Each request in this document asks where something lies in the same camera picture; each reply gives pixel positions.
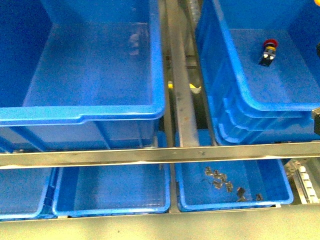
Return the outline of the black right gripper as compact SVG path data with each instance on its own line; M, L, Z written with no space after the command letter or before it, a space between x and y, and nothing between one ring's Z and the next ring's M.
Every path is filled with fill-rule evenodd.
M318 60L315 63L315 70L317 72L317 77L320 77L320 44L318 43L315 47L316 55ZM314 120L314 133L320 135L320 108L316 108L312 111L312 117Z

